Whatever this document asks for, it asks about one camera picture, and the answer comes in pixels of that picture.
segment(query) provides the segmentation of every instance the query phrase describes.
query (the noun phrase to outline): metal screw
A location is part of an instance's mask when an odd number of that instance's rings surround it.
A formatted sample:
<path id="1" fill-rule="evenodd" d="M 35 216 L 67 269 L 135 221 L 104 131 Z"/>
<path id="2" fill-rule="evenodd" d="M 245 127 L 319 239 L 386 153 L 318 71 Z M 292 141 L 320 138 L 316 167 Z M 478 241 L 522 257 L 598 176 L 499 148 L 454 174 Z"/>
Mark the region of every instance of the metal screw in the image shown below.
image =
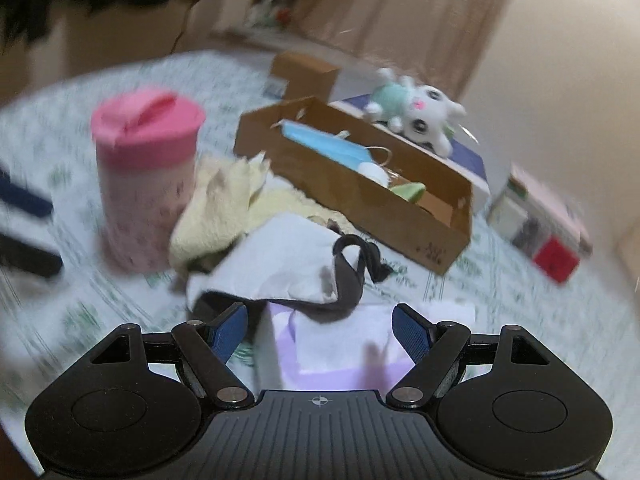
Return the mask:
<path id="1" fill-rule="evenodd" d="M 239 388 L 238 386 L 228 386 L 219 390 L 216 393 L 216 396 L 222 402 L 236 404 L 237 402 L 242 402 L 243 400 L 245 400 L 249 396 L 249 394 L 244 388 Z"/>
<path id="2" fill-rule="evenodd" d="M 421 398 L 424 397 L 424 395 L 418 388 L 411 388 L 410 386 L 396 388 L 395 390 L 393 390 L 393 393 L 391 395 L 393 395 L 395 400 L 406 402 L 407 404 L 418 402 Z"/>

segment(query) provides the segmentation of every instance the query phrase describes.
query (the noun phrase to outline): lid handle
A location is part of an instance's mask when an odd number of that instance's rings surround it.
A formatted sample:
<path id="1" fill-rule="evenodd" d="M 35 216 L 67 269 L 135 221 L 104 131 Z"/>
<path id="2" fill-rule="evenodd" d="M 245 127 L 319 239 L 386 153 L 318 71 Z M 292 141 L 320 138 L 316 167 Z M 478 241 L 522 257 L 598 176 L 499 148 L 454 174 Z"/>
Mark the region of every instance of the lid handle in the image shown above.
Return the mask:
<path id="1" fill-rule="evenodd" d="M 170 90 L 143 89 L 122 97 L 117 104 L 105 110 L 103 119 L 127 135 L 169 110 L 176 98 L 177 94 Z"/>

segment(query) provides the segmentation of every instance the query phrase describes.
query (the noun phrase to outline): tablecloth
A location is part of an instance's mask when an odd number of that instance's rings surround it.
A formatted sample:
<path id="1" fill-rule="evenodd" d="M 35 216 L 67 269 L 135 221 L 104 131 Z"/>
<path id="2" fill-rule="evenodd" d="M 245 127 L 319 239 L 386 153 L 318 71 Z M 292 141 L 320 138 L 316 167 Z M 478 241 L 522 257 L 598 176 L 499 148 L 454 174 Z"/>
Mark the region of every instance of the tablecloth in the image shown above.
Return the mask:
<path id="1" fill-rule="evenodd" d="M 167 331 L 187 318 L 184 284 L 172 272 L 123 274 L 101 248 L 102 213 L 89 131 L 103 99 L 146 85 L 175 89 L 207 113 L 199 150 L 232 155 L 242 112 L 268 104 L 266 74 L 210 52 L 183 54 L 76 78 L 0 110 L 0 162 L 12 178 L 50 194 L 41 223 L 0 203 L 0 228 L 57 248 L 59 279 L 43 281 L 0 269 L 0 421 L 31 466 L 40 465 L 24 433 L 28 404 L 94 343 L 123 322 Z M 612 441 L 600 463 L 608 479 L 640 473 L 640 344 L 635 305 L 608 292 L 588 269 L 558 287 L 481 218 L 472 241 L 439 277 L 382 246 L 394 275 L 367 284 L 381 298 L 452 299 L 478 306 L 478 329 L 525 326 L 571 366 L 609 405 Z"/>

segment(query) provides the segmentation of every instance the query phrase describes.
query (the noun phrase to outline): white stuffed animal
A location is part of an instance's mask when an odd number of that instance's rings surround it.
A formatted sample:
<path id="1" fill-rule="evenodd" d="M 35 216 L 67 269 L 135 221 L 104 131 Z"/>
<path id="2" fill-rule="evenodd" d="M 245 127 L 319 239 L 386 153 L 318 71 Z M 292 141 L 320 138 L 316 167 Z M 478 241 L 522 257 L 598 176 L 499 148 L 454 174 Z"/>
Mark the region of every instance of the white stuffed animal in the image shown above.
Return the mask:
<path id="1" fill-rule="evenodd" d="M 433 86 L 416 86 L 409 76 L 396 82 L 391 69 L 382 68 L 378 73 L 386 82 L 371 94 L 365 117 L 372 122 L 386 121 L 393 133 L 420 144 L 428 142 L 437 155 L 448 158 L 453 148 L 444 128 L 447 121 L 465 116 L 465 108 Z"/>

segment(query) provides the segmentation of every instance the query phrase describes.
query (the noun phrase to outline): pink tumbler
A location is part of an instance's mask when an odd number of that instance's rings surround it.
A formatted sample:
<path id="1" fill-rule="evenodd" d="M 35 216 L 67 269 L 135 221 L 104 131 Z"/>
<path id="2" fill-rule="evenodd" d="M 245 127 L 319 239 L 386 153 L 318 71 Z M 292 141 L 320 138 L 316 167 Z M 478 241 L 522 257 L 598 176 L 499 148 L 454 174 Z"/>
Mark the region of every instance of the pink tumbler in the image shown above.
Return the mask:
<path id="1" fill-rule="evenodd" d="M 123 94 L 94 112 L 106 238 L 125 269 L 168 267 L 171 233 L 193 193 L 204 119 L 200 106 L 164 89 Z"/>

